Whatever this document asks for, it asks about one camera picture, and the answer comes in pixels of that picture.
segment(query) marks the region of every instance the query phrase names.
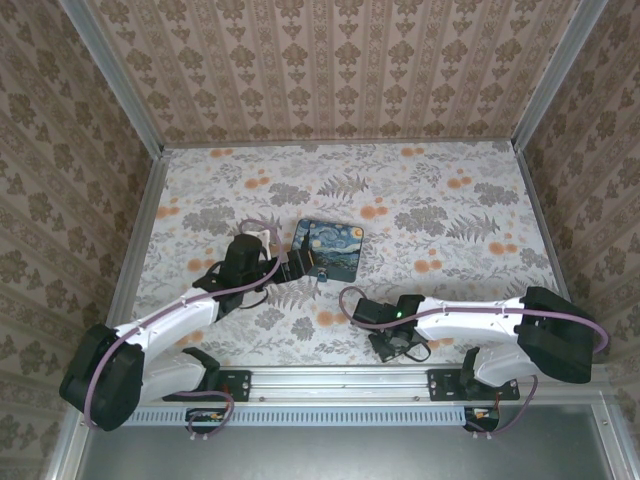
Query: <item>wire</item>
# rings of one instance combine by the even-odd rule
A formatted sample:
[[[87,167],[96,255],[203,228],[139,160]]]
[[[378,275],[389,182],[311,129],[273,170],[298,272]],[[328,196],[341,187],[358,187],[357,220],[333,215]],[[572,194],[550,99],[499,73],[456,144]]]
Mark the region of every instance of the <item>wire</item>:
[[[257,306],[262,305],[264,302],[267,301],[267,298],[269,298],[269,290],[265,290],[264,291],[264,297],[262,297],[260,300],[258,300],[253,305],[249,305],[247,307],[238,307],[238,309],[239,310],[251,310],[252,308],[256,308]]]
[[[593,353],[601,352],[609,343],[609,335],[607,334],[605,329],[602,328],[597,323],[592,322],[591,320],[587,320],[586,318],[582,318],[577,315],[571,315],[569,313],[547,312],[545,310],[532,310],[529,308],[444,306],[439,308],[432,308],[430,310],[425,310],[424,312],[416,313],[415,315],[410,315],[408,317],[401,318],[400,320],[394,320],[393,322],[373,325],[370,323],[360,322],[355,318],[353,318],[353,316],[349,312],[347,312],[347,309],[344,306],[344,295],[345,293],[351,290],[358,292],[360,295],[362,295],[363,298],[365,299],[367,298],[367,295],[362,291],[362,289],[358,287],[353,287],[353,286],[345,287],[342,289],[342,291],[340,292],[340,296],[338,297],[338,304],[340,305],[340,310],[342,310],[342,313],[351,321],[351,323],[353,323],[354,325],[357,325],[358,327],[365,328],[367,330],[384,330],[391,327],[397,327],[398,325],[403,325],[417,318],[434,315],[436,313],[442,313],[445,311],[444,309],[446,308],[446,312],[448,313],[488,313],[488,314],[531,315],[531,316],[542,317],[542,318],[546,317],[546,318],[558,318],[560,320],[569,320],[571,322],[579,323],[581,325],[589,327],[592,330],[596,331],[598,335],[600,335],[600,342],[593,349]]]
[[[254,288],[259,287],[263,283],[267,282],[271,277],[273,277],[276,274],[276,272],[280,268],[281,257],[282,257],[282,254],[283,254],[282,241],[280,240],[280,237],[278,236],[278,230],[274,226],[269,225],[268,223],[263,222],[262,220],[256,220],[256,219],[250,218],[250,219],[243,220],[242,222],[240,222],[240,225],[239,225],[240,233],[242,233],[243,227],[247,223],[255,223],[255,224],[260,225],[260,226],[264,227],[265,229],[271,231],[271,233],[273,233],[273,236],[274,236],[275,241],[276,241],[276,245],[278,246],[278,257],[276,258],[276,263],[274,264],[273,268],[264,277],[262,277],[259,280],[256,280],[253,283],[250,283],[248,285],[229,288],[227,290],[221,290],[219,292],[213,292],[213,293],[206,292],[206,293],[203,293],[201,295],[195,295],[193,297],[187,298],[187,299],[185,299],[184,302],[177,301],[174,304],[169,305],[166,308],[160,310],[159,312],[153,314],[147,320],[142,322],[138,326],[138,328],[133,328],[133,329],[129,330],[127,333],[125,333],[122,337],[119,337],[113,343],[113,345],[111,345],[111,347],[109,347],[109,349],[106,351],[106,353],[102,356],[102,358],[100,359],[100,362],[98,362],[98,366],[96,367],[95,371],[93,372],[93,376],[91,377],[91,381],[89,382],[89,388],[87,389],[87,395],[86,395],[85,400],[84,400],[84,422],[87,425],[87,427],[89,427],[92,430],[99,430],[98,426],[95,425],[93,423],[93,421],[91,420],[91,403],[93,401],[93,395],[95,393],[96,385],[98,384],[98,380],[100,379],[100,375],[102,374],[102,371],[106,367],[107,363],[109,362],[109,360],[111,359],[113,354],[120,347],[120,345],[122,345],[124,342],[126,342],[129,338],[131,338],[134,335],[140,333],[142,329],[149,327],[154,322],[156,322],[159,319],[163,318],[164,316],[174,312],[175,310],[178,310],[179,308],[184,308],[186,305],[189,305],[189,304],[191,304],[193,302],[198,302],[200,300],[205,300],[205,299],[209,299],[209,298],[215,298],[215,297],[219,297],[221,295],[228,295],[228,294],[231,294],[231,293],[239,293],[239,292],[244,292],[244,291],[247,291],[247,290],[253,290]],[[209,392],[197,392],[197,393],[206,393],[206,394],[213,395],[213,393],[209,393]]]
[[[522,418],[522,415],[524,415],[524,412],[527,410],[527,407],[529,407],[529,404],[531,403],[531,400],[533,400],[533,396],[536,394],[536,390],[538,389],[538,376],[531,375],[531,377],[533,378],[533,385],[531,386],[531,391],[529,392],[529,395],[527,395],[527,399],[522,404],[522,407],[520,407],[520,410],[518,410],[517,415],[513,417],[513,420],[507,423],[504,427],[496,428],[493,432],[487,432],[484,428],[482,428],[481,426],[479,426],[474,422],[470,422],[467,420],[467,425],[472,426],[473,428],[475,428],[481,433],[486,433],[487,438],[490,435],[491,436],[499,435],[501,433],[505,433],[511,430],[514,427],[514,425],[520,421],[520,419]]]
[[[427,356],[424,358],[416,358],[413,355],[411,355],[409,353],[409,351],[404,352],[404,356],[407,357],[409,360],[413,360],[414,362],[417,363],[424,363],[427,360],[429,360],[429,358],[431,358],[431,349],[427,346],[426,342],[424,343],[419,343],[418,345],[422,345],[426,350],[427,350]]]
[[[216,435],[216,434],[220,433],[220,430],[222,430],[222,428],[227,423],[229,423],[229,420],[231,420],[231,415],[233,415],[233,410],[235,409],[235,405],[236,405],[236,402],[233,400],[233,397],[230,394],[228,394],[227,392],[220,392],[218,390],[209,390],[207,392],[178,392],[178,393],[174,393],[174,395],[179,395],[181,397],[219,396],[219,397],[224,398],[227,402],[229,402],[229,409],[227,410],[227,414],[222,419],[220,424],[215,428],[215,430],[213,430],[210,433],[207,433],[207,435]],[[191,417],[189,417],[189,423],[187,423],[187,430],[191,434],[191,438],[195,438],[195,436],[197,435],[196,432],[193,431],[193,421],[194,421],[194,419],[196,417],[201,417],[203,415],[206,415],[206,413],[207,412],[203,412],[203,411],[194,412],[194,414]]]

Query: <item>floral tablecloth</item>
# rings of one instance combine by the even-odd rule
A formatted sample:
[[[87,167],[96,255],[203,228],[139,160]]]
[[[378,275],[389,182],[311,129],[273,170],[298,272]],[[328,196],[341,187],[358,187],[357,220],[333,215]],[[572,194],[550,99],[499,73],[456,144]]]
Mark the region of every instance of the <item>floral tablecloth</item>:
[[[364,229],[354,285],[395,303],[401,294],[449,300],[555,289],[511,145],[504,142],[179,149],[170,158],[134,316],[181,295],[224,258],[237,224],[276,224],[290,246],[300,218]],[[346,284],[305,277],[269,287],[179,346],[226,365],[376,364],[367,332],[338,308]],[[258,300],[245,297],[245,303]],[[349,297],[349,308],[357,298]],[[434,342],[430,362],[459,362],[469,340]],[[411,363],[406,358],[395,360]]]

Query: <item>damask wallpaper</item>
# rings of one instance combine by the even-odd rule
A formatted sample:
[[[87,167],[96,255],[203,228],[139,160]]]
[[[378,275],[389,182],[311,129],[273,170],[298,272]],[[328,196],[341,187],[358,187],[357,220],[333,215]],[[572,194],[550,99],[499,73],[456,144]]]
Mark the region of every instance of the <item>damask wallpaper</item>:
[[[169,145],[511,136],[579,0],[89,0]]]
[[[38,478],[150,158],[56,1],[0,2],[0,478]]]
[[[526,148],[572,298],[640,446],[640,2],[610,0]]]

